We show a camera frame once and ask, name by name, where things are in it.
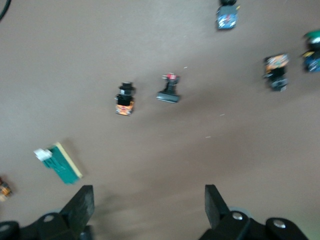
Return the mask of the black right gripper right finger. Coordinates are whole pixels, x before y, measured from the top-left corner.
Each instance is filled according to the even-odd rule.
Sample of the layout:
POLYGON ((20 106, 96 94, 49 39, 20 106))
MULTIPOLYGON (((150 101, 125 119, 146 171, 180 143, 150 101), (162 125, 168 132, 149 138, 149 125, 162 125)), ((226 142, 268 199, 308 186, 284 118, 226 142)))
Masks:
POLYGON ((292 221, 272 217, 265 224, 230 210, 214 184, 205 186, 205 212, 210 223, 199 240, 308 240, 292 221))

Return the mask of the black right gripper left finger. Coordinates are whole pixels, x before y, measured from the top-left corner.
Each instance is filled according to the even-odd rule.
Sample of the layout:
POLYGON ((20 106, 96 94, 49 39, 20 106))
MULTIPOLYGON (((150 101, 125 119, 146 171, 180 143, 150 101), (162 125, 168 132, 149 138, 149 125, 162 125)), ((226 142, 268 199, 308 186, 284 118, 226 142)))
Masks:
POLYGON ((88 222, 95 211, 94 189, 84 185, 59 211, 49 212, 21 227, 17 221, 0 223, 2 240, 93 240, 88 222))

